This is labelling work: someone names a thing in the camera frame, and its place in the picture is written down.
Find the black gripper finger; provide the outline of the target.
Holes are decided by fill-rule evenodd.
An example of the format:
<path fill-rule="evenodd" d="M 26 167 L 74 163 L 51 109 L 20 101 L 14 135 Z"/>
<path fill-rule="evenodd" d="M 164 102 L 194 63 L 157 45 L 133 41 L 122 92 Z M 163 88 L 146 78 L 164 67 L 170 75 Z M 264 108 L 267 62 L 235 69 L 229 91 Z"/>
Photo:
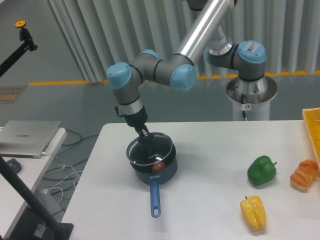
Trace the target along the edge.
<path fill-rule="evenodd" d="M 148 150 L 152 150 L 154 148 L 154 135 L 149 132 L 146 125 L 143 126 L 143 144 Z"/>
<path fill-rule="evenodd" d="M 145 133 L 144 133 L 144 128 L 142 127 L 142 128 L 140 128 L 140 127 L 135 127 L 134 128 L 135 129 L 135 131 L 137 132 L 137 134 L 138 134 L 138 142 L 140 143 L 140 144 L 143 144 L 144 143 L 144 137 L 145 137 Z"/>

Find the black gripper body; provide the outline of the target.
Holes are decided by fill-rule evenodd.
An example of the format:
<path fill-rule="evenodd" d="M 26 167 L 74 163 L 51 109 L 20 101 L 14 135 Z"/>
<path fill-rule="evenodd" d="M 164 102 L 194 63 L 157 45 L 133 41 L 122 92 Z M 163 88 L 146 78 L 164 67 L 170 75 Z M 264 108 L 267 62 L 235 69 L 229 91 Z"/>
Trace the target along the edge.
<path fill-rule="evenodd" d="M 145 106 L 143 106 L 141 110 L 139 110 L 137 113 L 134 113 L 134 114 L 120 114 L 119 106 L 115 106 L 114 109 L 118 117 L 120 118 L 124 117 L 127 125 L 130 127 L 143 128 L 145 123 L 148 120 L 148 114 L 145 109 Z"/>

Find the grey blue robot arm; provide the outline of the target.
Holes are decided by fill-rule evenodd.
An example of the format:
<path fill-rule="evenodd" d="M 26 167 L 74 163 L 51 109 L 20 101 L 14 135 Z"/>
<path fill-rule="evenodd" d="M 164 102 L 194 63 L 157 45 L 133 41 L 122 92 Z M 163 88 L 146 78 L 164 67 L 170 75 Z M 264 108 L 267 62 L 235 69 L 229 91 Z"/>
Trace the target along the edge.
<path fill-rule="evenodd" d="M 116 112 L 135 129 L 139 139 L 149 134 L 148 115 L 140 98 L 139 86 L 146 80 L 189 90 L 197 78 L 196 63 L 202 54 L 209 64 L 236 70 L 237 94 L 249 100 L 255 94 L 264 94 L 266 50 L 254 40 L 240 44 L 224 34 L 221 23 L 237 4 L 235 0 L 189 0 L 188 6 L 199 15 L 173 56 L 164 60 L 153 50 L 141 52 L 131 63 L 119 62 L 110 66 L 107 79 L 118 102 Z"/>

